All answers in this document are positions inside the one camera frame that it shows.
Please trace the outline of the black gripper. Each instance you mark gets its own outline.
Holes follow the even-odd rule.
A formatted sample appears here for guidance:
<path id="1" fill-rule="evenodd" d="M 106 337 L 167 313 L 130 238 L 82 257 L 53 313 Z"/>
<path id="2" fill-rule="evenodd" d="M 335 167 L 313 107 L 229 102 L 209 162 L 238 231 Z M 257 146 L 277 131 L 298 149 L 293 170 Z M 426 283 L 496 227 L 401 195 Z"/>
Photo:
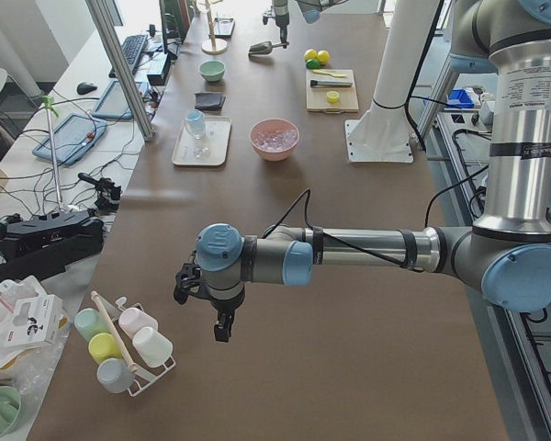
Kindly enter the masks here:
<path id="1" fill-rule="evenodd" d="M 244 288 L 238 288 L 237 295 L 228 300 L 214 298 L 203 280 L 200 266 L 196 263 L 196 251 L 193 251 L 183 263 L 182 269 L 175 275 L 174 300 L 180 305 L 189 297 L 207 300 L 218 311 L 214 325 L 214 335 L 217 342 L 227 343 L 232 334 L 235 310 L 244 302 Z"/>
<path id="2" fill-rule="evenodd" d="M 263 12 L 262 21 L 266 25 L 269 19 L 273 19 L 279 28 L 279 37 L 281 40 L 287 40 L 287 26 L 289 25 L 289 13 L 278 13 L 274 9 Z M 288 41 L 282 41 L 282 47 L 288 47 Z"/>

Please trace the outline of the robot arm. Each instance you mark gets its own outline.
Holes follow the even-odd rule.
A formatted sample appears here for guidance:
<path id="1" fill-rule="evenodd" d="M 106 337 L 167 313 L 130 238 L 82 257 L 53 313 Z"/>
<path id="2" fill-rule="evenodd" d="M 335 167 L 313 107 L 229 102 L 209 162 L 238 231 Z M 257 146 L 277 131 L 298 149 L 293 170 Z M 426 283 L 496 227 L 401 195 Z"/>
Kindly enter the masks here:
<path id="1" fill-rule="evenodd" d="M 551 303 L 551 1 L 460 1 L 451 56 L 498 74 L 482 215 L 469 227 L 371 231 L 277 223 L 262 236 L 203 229 L 174 299 L 208 301 L 217 340 L 231 337 L 249 283 L 304 286 L 316 265 L 397 266 L 445 274 L 509 311 Z"/>
<path id="2" fill-rule="evenodd" d="M 307 24 L 312 24 L 320 18 L 320 14 L 330 7 L 343 4 L 343 1 L 333 0 L 297 0 L 296 3 Z M 287 27 L 290 23 L 289 7 L 287 0 L 272 0 L 269 9 L 262 14 L 263 24 L 266 25 L 270 19 L 275 21 L 279 28 L 280 44 L 286 48 L 289 44 L 287 40 Z"/>

